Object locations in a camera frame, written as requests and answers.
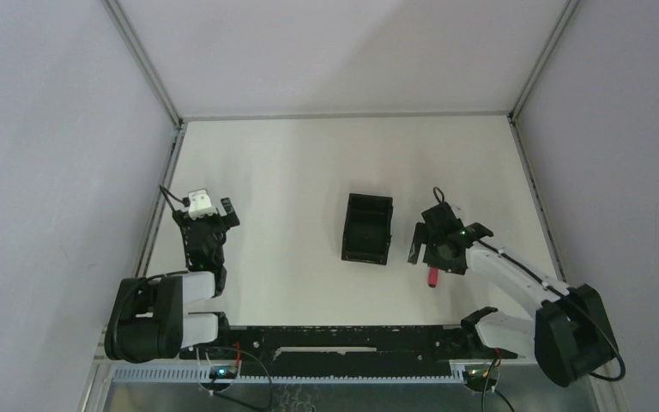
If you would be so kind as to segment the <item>red handled screwdriver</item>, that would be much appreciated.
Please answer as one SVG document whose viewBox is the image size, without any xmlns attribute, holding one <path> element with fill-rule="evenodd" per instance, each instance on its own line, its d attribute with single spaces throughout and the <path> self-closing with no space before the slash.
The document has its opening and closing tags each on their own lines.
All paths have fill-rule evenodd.
<svg viewBox="0 0 659 412">
<path fill-rule="evenodd" d="M 430 268 L 427 275 L 427 285 L 429 288 L 436 288 L 438 285 L 438 269 Z"/>
</svg>

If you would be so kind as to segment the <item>black plastic bin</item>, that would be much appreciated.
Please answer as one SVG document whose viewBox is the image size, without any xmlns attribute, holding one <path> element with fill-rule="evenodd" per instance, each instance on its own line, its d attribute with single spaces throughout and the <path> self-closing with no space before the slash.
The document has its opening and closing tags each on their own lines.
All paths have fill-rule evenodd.
<svg viewBox="0 0 659 412">
<path fill-rule="evenodd" d="M 393 198 L 350 193 L 342 233 L 341 259 L 386 265 L 391 244 Z"/>
</svg>

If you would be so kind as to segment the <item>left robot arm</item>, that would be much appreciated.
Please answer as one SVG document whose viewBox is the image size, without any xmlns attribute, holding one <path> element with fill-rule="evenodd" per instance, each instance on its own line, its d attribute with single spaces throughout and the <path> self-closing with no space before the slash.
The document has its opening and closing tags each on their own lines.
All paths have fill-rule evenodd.
<svg viewBox="0 0 659 412">
<path fill-rule="evenodd" d="M 224 245 L 240 220 L 229 198 L 222 198 L 221 206 L 218 210 L 206 192 L 197 191 L 186 210 L 172 212 L 184 247 L 184 269 L 120 282 L 105 334 L 108 359 L 135 364 L 172 359 L 197 344 L 215 358 L 232 351 L 234 336 L 223 328 L 223 313 L 187 308 L 225 289 Z"/>
</svg>

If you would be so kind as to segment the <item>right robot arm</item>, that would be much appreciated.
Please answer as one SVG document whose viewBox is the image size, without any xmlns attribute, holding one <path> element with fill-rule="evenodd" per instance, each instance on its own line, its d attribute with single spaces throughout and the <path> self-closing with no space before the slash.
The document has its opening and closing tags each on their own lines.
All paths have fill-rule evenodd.
<svg viewBox="0 0 659 412">
<path fill-rule="evenodd" d="M 485 306 L 462 319 L 462 346 L 474 357 L 505 350 L 533 360 L 556 385 L 591 376 L 607 382 L 626 376 L 626 364 L 600 294 L 572 287 L 526 263 L 478 222 L 464 225 L 447 202 L 422 212 L 408 262 L 454 275 L 477 275 L 512 298 L 526 315 Z"/>
</svg>

